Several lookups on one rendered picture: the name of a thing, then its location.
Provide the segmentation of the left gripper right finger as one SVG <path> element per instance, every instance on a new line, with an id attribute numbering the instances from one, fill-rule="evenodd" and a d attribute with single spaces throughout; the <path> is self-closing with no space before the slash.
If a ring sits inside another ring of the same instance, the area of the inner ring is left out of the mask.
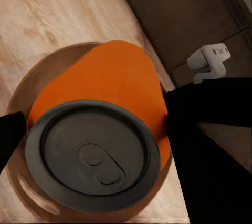
<path id="1" fill-rule="evenodd" d="M 252 224 L 252 174 L 186 116 L 167 135 L 191 224 Z"/>

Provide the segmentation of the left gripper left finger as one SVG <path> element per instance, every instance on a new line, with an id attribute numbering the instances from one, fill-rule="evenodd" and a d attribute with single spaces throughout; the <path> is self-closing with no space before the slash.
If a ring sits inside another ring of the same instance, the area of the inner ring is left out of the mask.
<path id="1" fill-rule="evenodd" d="M 26 121 L 21 111 L 0 117 L 0 174 L 26 131 Z"/>

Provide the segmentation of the can of soda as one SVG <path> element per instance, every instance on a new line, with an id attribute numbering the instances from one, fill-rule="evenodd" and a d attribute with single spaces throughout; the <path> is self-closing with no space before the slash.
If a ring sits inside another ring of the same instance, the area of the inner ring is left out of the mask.
<path id="1" fill-rule="evenodd" d="M 122 40 L 102 43 L 34 101 L 24 150 L 29 173 L 75 210 L 130 208 L 169 159 L 168 112 L 148 54 Z"/>

